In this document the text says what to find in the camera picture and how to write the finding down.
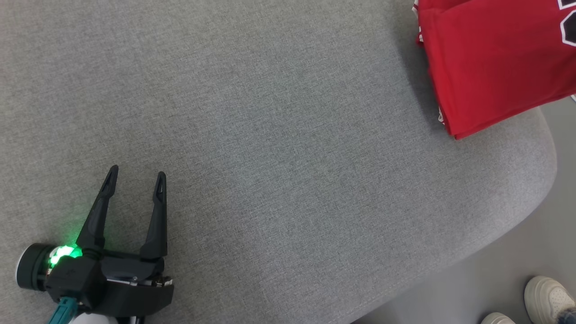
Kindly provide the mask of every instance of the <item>folded red shirt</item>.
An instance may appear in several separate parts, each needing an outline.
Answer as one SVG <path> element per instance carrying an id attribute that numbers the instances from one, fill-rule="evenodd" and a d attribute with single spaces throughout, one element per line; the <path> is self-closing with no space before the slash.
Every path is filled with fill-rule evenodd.
<path id="1" fill-rule="evenodd" d="M 576 93 L 576 0 L 420 0 L 418 19 L 457 139 Z"/>

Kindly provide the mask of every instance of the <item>denim pant leg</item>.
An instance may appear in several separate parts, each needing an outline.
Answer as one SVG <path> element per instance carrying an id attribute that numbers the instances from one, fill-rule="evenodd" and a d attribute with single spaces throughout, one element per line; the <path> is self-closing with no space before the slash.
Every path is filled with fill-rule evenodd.
<path id="1" fill-rule="evenodd" d="M 569 308 L 561 312 L 556 324 L 576 324 L 576 308 Z"/>

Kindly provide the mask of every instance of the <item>gray upholstered sofa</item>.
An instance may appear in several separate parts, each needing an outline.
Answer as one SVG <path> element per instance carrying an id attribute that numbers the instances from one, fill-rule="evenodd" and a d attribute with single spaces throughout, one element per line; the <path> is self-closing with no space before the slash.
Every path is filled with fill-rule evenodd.
<path id="1" fill-rule="evenodd" d="M 411 0 L 0 3 L 0 322 L 32 242 L 69 242 L 120 165 L 107 247 L 168 176 L 172 305 L 147 323 L 349 323 L 546 196 L 538 109 L 446 135 Z"/>

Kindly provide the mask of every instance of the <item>green light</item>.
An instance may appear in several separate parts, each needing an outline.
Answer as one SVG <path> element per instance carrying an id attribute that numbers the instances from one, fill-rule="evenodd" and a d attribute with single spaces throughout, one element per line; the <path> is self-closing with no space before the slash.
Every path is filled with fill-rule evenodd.
<path id="1" fill-rule="evenodd" d="M 50 258 L 50 267 L 54 268 L 56 263 L 58 263 L 58 261 L 60 261 L 60 258 L 65 256 L 65 255 L 69 255 L 73 258 L 81 257 L 82 256 L 82 250 L 80 250 L 77 247 L 71 247 L 71 246 L 58 247 L 56 249 L 56 253 L 54 253 L 54 255 Z"/>

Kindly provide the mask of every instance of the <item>person's foot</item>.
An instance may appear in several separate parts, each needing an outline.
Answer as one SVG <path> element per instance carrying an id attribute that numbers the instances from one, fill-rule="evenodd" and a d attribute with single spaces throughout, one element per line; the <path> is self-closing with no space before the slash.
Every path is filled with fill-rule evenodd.
<path id="1" fill-rule="evenodd" d="M 544 276 L 534 277 L 528 282 L 524 303 L 534 324 L 554 324 L 562 311 L 575 306 L 574 299 L 563 285 Z"/>
<path id="2" fill-rule="evenodd" d="M 502 313 L 493 312 L 486 316 L 480 324 L 514 324 L 514 322 Z"/>

